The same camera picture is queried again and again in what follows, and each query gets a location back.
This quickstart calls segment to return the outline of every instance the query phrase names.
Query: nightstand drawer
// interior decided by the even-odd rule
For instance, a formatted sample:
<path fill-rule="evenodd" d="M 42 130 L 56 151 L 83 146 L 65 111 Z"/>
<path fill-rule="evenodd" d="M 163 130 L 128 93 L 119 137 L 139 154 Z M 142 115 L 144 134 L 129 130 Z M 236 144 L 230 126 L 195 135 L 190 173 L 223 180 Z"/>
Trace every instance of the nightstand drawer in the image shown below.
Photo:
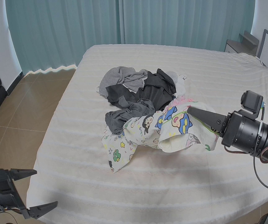
<path fill-rule="evenodd" d="M 225 47 L 225 52 L 230 52 L 230 53 L 237 53 L 235 50 L 233 50 L 233 48 L 226 44 L 226 47 Z"/>

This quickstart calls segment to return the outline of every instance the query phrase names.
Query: mattress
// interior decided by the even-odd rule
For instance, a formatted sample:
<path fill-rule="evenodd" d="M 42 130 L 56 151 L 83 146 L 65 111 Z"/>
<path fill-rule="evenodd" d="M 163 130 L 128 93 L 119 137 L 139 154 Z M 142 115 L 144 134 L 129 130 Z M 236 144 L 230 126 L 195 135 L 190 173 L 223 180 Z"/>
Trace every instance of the mattress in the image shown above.
<path fill-rule="evenodd" d="M 116 66 L 185 74 L 186 97 L 220 114 L 239 110 L 246 90 L 263 95 L 268 122 L 268 68 L 247 54 L 160 45 L 96 45 L 83 56 L 38 150 L 27 206 L 58 201 L 45 223 L 226 223 L 268 201 L 249 155 L 201 145 L 164 153 L 139 146 L 113 174 L 101 138 L 106 112 L 116 110 L 96 91 Z M 268 164 L 257 159 L 268 185 Z"/>

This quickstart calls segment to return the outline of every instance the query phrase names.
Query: clothing pile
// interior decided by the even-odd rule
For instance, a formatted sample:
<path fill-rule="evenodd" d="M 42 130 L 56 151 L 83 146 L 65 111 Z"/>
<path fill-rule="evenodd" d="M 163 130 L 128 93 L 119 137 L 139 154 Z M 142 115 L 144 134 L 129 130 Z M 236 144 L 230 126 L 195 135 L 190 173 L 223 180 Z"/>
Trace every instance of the clothing pile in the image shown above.
<path fill-rule="evenodd" d="M 114 173 L 131 160 L 138 145 L 169 153 L 193 144 L 214 150 L 219 134 L 187 113 L 190 106 L 214 110 L 185 97 L 185 79 L 173 71 L 157 69 L 153 74 L 122 66 L 105 74 L 97 92 L 121 108 L 105 115 L 102 138 Z"/>

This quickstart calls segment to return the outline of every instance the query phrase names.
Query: gray fabric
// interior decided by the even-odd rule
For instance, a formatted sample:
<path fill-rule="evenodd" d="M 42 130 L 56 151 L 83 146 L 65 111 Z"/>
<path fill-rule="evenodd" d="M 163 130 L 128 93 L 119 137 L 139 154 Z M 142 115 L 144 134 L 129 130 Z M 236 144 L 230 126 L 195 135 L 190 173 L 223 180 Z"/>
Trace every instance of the gray fabric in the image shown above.
<path fill-rule="evenodd" d="M 148 99 L 139 99 L 137 103 L 126 101 L 125 97 L 119 98 L 119 105 L 124 110 L 110 111 L 105 115 L 105 122 L 113 134 L 121 134 L 124 124 L 133 117 L 154 114 L 154 105 Z"/>
<path fill-rule="evenodd" d="M 115 84 L 124 84 L 127 88 L 137 92 L 138 88 L 143 87 L 143 78 L 147 77 L 147 70 L 142 69 L 139 72 L 133 67 L 119 66 L 110 69 L 100 83 L 99 94 L 108 96 L 107 86 Z"/>
<path fill-rule="evenodd" d="M 178 76 L 177 76 L 177 73 L 176 72 L 174 72 L 174 71 L 167 71 L 167 72 L 165 72 L 171 79 L 173 79 L 173 82 L 174 82 L 174 84 L 176 84 L 177 83 L 177 79 L 178 79 Z"/>

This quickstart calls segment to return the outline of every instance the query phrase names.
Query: teal curtain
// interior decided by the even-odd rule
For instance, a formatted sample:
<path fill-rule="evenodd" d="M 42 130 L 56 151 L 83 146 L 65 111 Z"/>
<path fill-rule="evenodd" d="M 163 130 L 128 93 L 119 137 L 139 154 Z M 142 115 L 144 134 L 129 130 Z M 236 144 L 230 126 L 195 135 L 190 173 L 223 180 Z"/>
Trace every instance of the teal curtain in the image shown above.
<path fill-rule="evenodd" d="M 96 44 L 121 43 L 118 0 L 5 0 L 22 71 L 78 65 Z"/>
<path fill-rule="evenodd" d="M 78 65 L 95 44 L 224 51 L 251 31 L 255 0 L 6 0 L 23 73 Z"/>
<path fill-rule="evenodd" d="M 126 44 L 224 51 L 227 39 L 251 32 L 255 0 L 123 0 L 120 9 Z"/>

